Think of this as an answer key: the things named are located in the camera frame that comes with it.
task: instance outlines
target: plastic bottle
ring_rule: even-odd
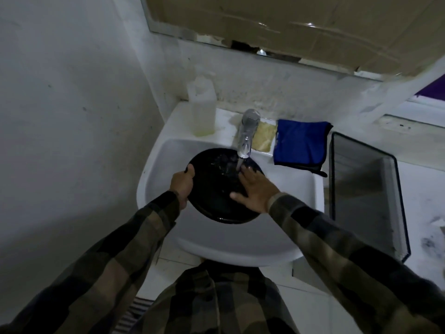
[[[191,107],[191,130],[197,136],[215,132],[216,93],[211,80],[198,76],[187,83]]]

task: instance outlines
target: sink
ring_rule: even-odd
[[[172,174],[184,170],[198,153],[231,147],[240,114],[217,109],[215,134],[196,137],[187,128],[189,109],[188,103],[179,103],[155,142],[137,188],[139,208],[166,191]],[[281,191],[323,210],[323,181],[319,175],[274,165],[270,153],[252,151],[251,158]],[[205,217],[190,203],[167,237],[186,252],[240,266],[270,266],[302,256],[269,215],[244,224],[222,224]]]

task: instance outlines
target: faucet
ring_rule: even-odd
[[[253,135],[258,128],[260,116],[254,109],[247,109],[242,115],[241,125],[238,130],[238,144],[236,150],[238,157],[249,158],[252,151]]]

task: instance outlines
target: plaid shirt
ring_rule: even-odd
[[[365,333],[443,333],[440,290],[397,260],[280,193],[270,215]],[[95,244],[0,333],[109,333],[175,225],[166,192]],[[297,333],[275,284],[258,269],[204,262],[164,290],[131,333]]]

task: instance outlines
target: blue towel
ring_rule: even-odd
[[[274,149],[275,165],[284,165],[327,177],[321,171],[326,160],[327,135],[332,128],[328,122],[304,123],[278,120]]]

